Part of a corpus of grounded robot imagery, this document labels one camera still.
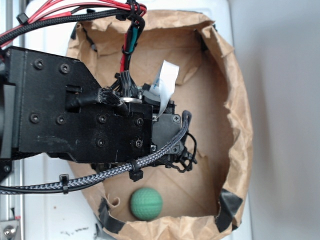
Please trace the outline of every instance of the hex screw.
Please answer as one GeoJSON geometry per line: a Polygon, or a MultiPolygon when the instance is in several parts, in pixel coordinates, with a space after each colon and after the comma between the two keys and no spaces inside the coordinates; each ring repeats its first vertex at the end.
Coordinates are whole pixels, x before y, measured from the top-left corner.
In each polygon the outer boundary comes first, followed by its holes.
{"type": "Polygon", "coordinates": [[[101,124],[105,124],[106,121],[107,121],[107,117],[105,115],[100,115],[98,117],[98,121],[101,123],[101,124]]]}
{"type": "Polygon", "coordinates": [[[9,165],[5,165],[5,166],[3,167],[3,170],[4,170],[4,172],[9,173],[10,170],[11,170],[11,167],[10,167],[9,165]]]}
{"type": "Polygon", "coordinates": [[[178,123],[178,122],[180,122],[180,116],[179,116],[179,115],[174,115],[174,116],[172,117],[172,120],[173,120],[175,123],[178,123]]]}
{"type": "Polygon", "coordinates": [[[98,147],[102,148],[102,147],[106,144],[106,142],[105,142],[105,140],[104,140],[103,138],[99,138],[99,139],[95,142],[95,144],[96,144],[98,147]]]}
{"type": "Polygon", "coordinates": [[[63,74],[67,74],[70,72],[70,66],[66,63],[61,64],[60,66],[60,72],[63,74]]]}
{"type": "Polygon", "coordinates": [[[3,234],[7,239],[12,239],[16,235],[16,229],[13,226],[8,225],[4,228],[3,234]]]}
{"type": "Polygon", "coordinates": [[[67,122],[67,120],[65,119],[64,116],[60,115],[56,118],[56,123],[57,124],[60,124],[60,125],[63,125],[67,122]]]}
{"type": "Polygon", "coordinates": [[[134,122],[137,126],[142,126],[144,124],[144,120],[142,118],[138,118],[134,122]]]}
{"type": "Polygon", "coordinates": [[[41,58],[38,58],[38,59],[36,59],[34,61],[33,66],[34,66],[35,69],[41,70],[41,69],[44,68],[45,64],[44,64],[44,61],[41,58]]]}
{"type": "Polygon", "coordinates": [[[141,140],[137,140],[137,141],[135,142],[135,146],[136,146],[137,148],[141,148],[141,147],[142,147],[142,141],[141,141],[141,140]]]}
{"type": "Polygon", "coordinates": [[[39,115],[38,115],[38,113],[33,113],[33,114],[31,114],[31,116],[30,116],[30,121],[32,122],[32,123],[34,123],[34,124],[37,124],[37,123],[39,123],[39,115]]]}

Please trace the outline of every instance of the paper bag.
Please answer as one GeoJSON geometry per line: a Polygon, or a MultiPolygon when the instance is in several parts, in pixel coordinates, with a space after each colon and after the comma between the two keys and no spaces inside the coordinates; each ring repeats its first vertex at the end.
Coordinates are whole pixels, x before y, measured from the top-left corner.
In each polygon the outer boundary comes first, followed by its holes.
{"type": "MultiPolygon", "coordinates": [[[[234,49],[201,13],[155,10],[144,19],[131,76],[137,85],[151,84],[164,60],[180,67],[172,100],[176,113],[192,113],[198,164],[185,173],[147,167],[137,182],[123,173],[83,194],[104,230],[118,240],[221,239],[241,223],[253,155],[250,107],[234,49]],[[155,220],[138,221],[130,212],[130,196],[141,187],[162,196],[155,220]]],[[[115,17],[80,22],[67,55],[84,62],[101,86],[110,86],[129,25],[115,17]]],[[[192,143],[186,144],[192,151],[192,143]]],[[[76,177],[95,173],[89,164],[70,165],[76,177]]]]}

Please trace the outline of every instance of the wire bundle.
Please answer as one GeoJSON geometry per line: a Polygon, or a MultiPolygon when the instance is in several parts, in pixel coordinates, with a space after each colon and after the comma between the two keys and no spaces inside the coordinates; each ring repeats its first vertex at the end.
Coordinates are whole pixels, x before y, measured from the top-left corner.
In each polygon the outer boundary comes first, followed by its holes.
{"type": "Polygon", "coordinates": [[[128,0],[126,3],[121,3],[115,0],[88,0],[88,2],[69,3],[63,6],[56,6],[61,2],[68,2],[68,0],[47,0],[32,16],[29,18],[25,16],[25,21],[20,22],[20,25],[0,34],[0,48],[3,49],[16,37],[39,28],[116,16],[119,20],[129,19],[132,22],[130,28],[125,34],[124,45],[122,47],[123,55],[120,62],[120,72],[128,70],[131,54],[134,51],[137,45],[137,40],[145,27],[145,21],[142,16],[147,12],[146,6],[137,3],[135,0],[128,0]],[[78,11],[89,8],[115,9],[75,15],[78,11]]]}

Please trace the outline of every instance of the black screw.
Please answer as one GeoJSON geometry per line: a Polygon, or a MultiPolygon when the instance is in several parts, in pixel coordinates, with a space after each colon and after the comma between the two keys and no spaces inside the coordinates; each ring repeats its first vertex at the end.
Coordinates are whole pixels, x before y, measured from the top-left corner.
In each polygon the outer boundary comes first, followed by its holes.
{"type": "Polygon", "coordinates": [[[141,148],[141,147],[142,147],[142,141],[141,141],[141,140],[137,140],[137,141],[135,142],[135,146],[136,146],[137,148],[141,148]]]}
{"type": "Polygon", "coordinates": [[[67,120],[65,119],[64,116],[60,115],[56,118],[56,123],[57,124],[60,124],[60,125],[63,125],[67,122],[67,120]]]}
{"type": "Polygon", "coordinates": [[[135,120],[135,124],[137,126],[142,126],[144,124],[144,120],[142,118],[138,118],[135,120]]]}
{"type": "Polygon", "coordinates": [[[172,119],[173,119],[173,121],[174,121],[175,123],[180,122],[180,116],[179,116],[179,115],[174,115],[172,119]]]}
{"type": "Polygon", "coordinates": [[[98,121],[102,124],[105,124],[107,121],[107,117],[105,115],[101,115],[99,116],[98,121]]]}
{"type": "Polygon", "coordinates": [[[105,140],[103,140],[102,138],[99,138],[96,142],[95,142],[95,144],[98,146],[98,147],[103,147],[104,145],[105,145],[105,140]]]}
{"type": "Polygon", "coordinates": [[[11,167],[10,167],[9,165],[5,165],[5,166],[3,167],[3,170],[4,170],[6,173],[9,173],[10,170],[11,170],[11,167]]]}
{"type": "Polygon", "coordinates": [[[37,124],[40,120],[39,120],[39,115],[37,113],[33,113],[30,116],[30,121],[34,124],[37,124]]]}
{"type": "Polygon", "coordinates": [[[179,151],[179,149],[178,149],[176,146],[172,149],[172,152],[173,152],[174,154],[176,154],[178,151],[179,151]]]}
{"type": "Polygon", "coordinates": [[[41,70],[41,69],[44,68],[45,64],[44,64],[44,61],[43,61],[42,59],[38,58],[38,59],[36,59],[36,60],[34,61],[34,65],[33,65],[33,66],[34,66],[36,69],[41,70]]]}
{"type": "Polygon", "coordinates": [[[63,73],[63,74],[69,73],[69,72],[70,72],[70,67],[69,67],[69,65],[66,64],[66,63],[61,64],[61,66],[60,66],[60,72],[63,73]]]}

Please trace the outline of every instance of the screw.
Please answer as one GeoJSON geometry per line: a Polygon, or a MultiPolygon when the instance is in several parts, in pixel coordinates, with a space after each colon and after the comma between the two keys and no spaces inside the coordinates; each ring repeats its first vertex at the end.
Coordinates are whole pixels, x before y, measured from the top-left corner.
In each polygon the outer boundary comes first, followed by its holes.
{"type": "Polygon", "coordinates": [[[142,141],[141,141],[141,140],[137,140],[137,141],[135,142],[135,146],[136,146],[137,148],[141,148],[141,147],[142,147],[142,141]]]}
{"type": "Polygon", "coordinates": [[[173,152],[174,154],[176,154],[178,151],[179,151],[179,149],[178,149],[176,146],[172,149],[172,152],[173,152]]]}
{"type": "Polygon", "coordinates": [[[40,120],[39,120],[39,115],[37,113],[33,113],[30,116],[30,121],[34,124],[37,124],[40,120]]]}
{"type": "Polygon", "coordinates": [[[43,69],[45,64],[44,64],[44,61],[40,58],[38,58],[37,60],[34,61],[34,65],[33,65],[36,69],[43,69]]]}
{"type": "Polygon", "coordinates": [[[61,64],[61,66],[60,66],[60,72],[63,73],[63,74],[69,73],[69,72],[70,72],[70,67],[69,67],[69,65],[66,64],[66,63],[61,64]]]}
{"type": "Polygon", "coordinates": [[[16,235],[16,229],[11,225],[6,226],[3,230],[3,234],[7,239],[12,239],[16,235]]]}
{"type": "Polygon", "coordinates": [[[156,145],[151,145],[151,152],[156,152],[157,151],[157,146],[156,145]]]}
{"type": "Polygon", "coordinates": [[[3,170],[4,170],[6,173],[9,173],[10,170],[11,170],[11,167],[10,167],[9,165],[5,165],[5,166],[3,167],[3,170]]]}
{"type": "Polygon", "coordinates": [[[103,140],[102,138],[99,138],[96,142],[95,142],[95,144],[98,146],[98,147],[103,147],[104,145],[105,145],[105,140],[103,140]]]}
{"type": "Polygon", "coordinates": [[[137,126],[142,126],[144,124],[144,120],[142,118],[138,118],[135,120],[135,124],[137,126]]]}
{"type": "Polygon", "coordinates": [[[172,119],[173,119],[173,121],[174,121],[175,123],[179,123],[179,122],[180,122],[180,116],[179,116],[179,115],[174,115],[174,116],[172,117],[172,119]]]}
{"type": "Polygon", "coordinates": [[[63,125],[67,122],[67,120],[65,119],[64,116],[60,115],[56,118],[56,123],[57,124],[60,124],[60,125],[63,125]]]}
{"type": "Polygon", "coordinates": [[[107,117],[105,115],[101,115],[99,116],[98,121],[102,124],[105,124],[107,121],[107,117]]]}

